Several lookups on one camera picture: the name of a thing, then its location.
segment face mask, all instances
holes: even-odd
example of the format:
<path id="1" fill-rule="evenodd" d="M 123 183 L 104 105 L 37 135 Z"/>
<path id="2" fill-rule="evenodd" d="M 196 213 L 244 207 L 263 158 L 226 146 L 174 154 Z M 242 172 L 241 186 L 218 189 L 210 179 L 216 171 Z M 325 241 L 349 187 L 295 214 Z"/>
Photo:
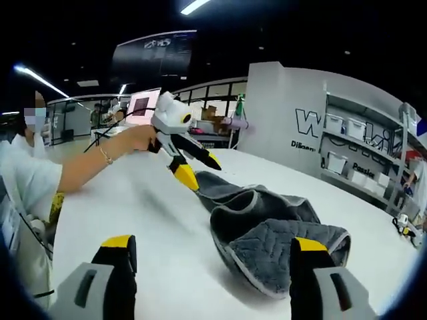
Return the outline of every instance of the face mask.
<path id="1" fill-rule="evenodd" d="M 46 108 L 25 108 L 25 124 L 32 132 L 41 132 L 46 121 Z"/>

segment bracelet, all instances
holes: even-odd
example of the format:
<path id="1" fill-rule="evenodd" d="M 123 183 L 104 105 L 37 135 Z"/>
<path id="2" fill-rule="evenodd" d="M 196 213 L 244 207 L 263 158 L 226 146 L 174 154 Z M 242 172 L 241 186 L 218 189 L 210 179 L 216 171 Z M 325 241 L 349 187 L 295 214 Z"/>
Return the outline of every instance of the bracelet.
<path id="1" fill-rule="evenodd" d="M 101 151 L 102 155 L 105 157 L 105 161 L 108 165 L 111 165 L 114 161 L 112 158 L 108 157 L 107 153 L 102 149 L 102 147 L 99 147 L 99 150 Z"/>

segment gray towel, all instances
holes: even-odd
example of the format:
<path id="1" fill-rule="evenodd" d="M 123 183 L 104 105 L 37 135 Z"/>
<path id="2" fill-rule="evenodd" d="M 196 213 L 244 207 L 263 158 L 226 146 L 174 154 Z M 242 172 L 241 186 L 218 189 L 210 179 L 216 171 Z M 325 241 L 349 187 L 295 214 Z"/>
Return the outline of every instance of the gray towel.
<path id="1" fill-rule="evenodd" d="M 288 294 L 294 237 L 322 243 L 336 265 L 346 264 L 350 235 L 320 224 L 307 199 L 278 195 L 262 185 L 238 187 L 206 171 L 196 178 L 197 195 L 211 212 L 213 240 L 224 262 L 262 293 L 276 299 Z"/>

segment black cable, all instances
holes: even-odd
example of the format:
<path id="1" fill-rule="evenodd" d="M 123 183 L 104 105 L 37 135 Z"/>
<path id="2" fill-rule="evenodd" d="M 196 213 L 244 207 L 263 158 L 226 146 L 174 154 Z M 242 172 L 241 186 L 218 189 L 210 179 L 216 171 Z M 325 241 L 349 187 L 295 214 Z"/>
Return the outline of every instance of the black cable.
<path id="1" fill-rule="evenodd" d="M 35 239 L 37 240 L 38 243 L 40 243 L 40 245 L 46 249 L 47 252 L 53 254 L 52 250 L 50 250 L 43 242 L 42 240 L 39 238 L 39 236 L 34 232 L 33 228 L 28 224 L 27 220 L 25 220 L 25 218 L 22 216 L 21 213 L 19 213 L 19 215 L 21 216 L 22 220 L 24 221 L 25 225 L 28 227 L 28 229 L 31 231 L 31 233 L 33 234 L 33 236 L 35 237 Z"/>
<path id="2" fill-rule="evenodd" d="M 51 295 L 55 292 L 55 290 L 50 290 L 48 292 L 43 292 L 43 293 L 38 293 L 36 295 L 34 295 L 34 299 L 38 299 L 38 298 L 43 298 L 43 297 L 47 297 L 48 295 Z"/>
<path id="3" fill-rule="evenodd" d="M 155 108 L 144 108 L 143 110 L 151 110 L 151 111 L 155 111 Z M 134 114 L 135 112 L 139 112 L 139 111 L 141 111 L 140 109 L 138 109 L 138 110 L 133 110 L 131 113 L 128 113 L 127 115 L 125 115 L 124 117 L 123 117 L 123 119 L 122 120 L 120 120 L 120 121 L 118 121 L 118 122 L 116 122 L 116 123 L 114 123 L 113 125 L 111 125 L 106 131 L 104 131 L 103 132 L 103 134 L 105 135 L 105 134 L 107 134 L 108 133 L 108 131 L 110 131 L 111 129 L 113 129 L 114 127 L 115 127 L 115 125 L 117 125 L 118 123 L 120 123 L 120 122 L 122 122 L 124 119 L 126 119 L 128 116 L 130 116 L 130 115 L 132 115 L 132 114 Z M 95 143 L 97 143 L 100 139 L 102 138 L 102 136 L 99 136 L 98 138 L 96 138 L 94 141 L 93 141 L 93 143 L 91 143 L 87 148 L 86 148 L 86 150 L 83 152 L 83 153 L 86 153 L 87 152 L 87 150 L 89 150 Z"/>

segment hand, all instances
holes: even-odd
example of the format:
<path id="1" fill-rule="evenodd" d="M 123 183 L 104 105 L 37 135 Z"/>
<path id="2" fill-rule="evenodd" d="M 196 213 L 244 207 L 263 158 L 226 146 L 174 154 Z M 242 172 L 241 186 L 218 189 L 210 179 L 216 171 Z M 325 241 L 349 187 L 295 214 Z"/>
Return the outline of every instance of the hand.
<path id="1" fill-rule="evenodd" d="M 149 144 L 155 145 L 155 131 L 151 125 L 138 125 L 121 132 L 129 151 L 147 151 Z"/>

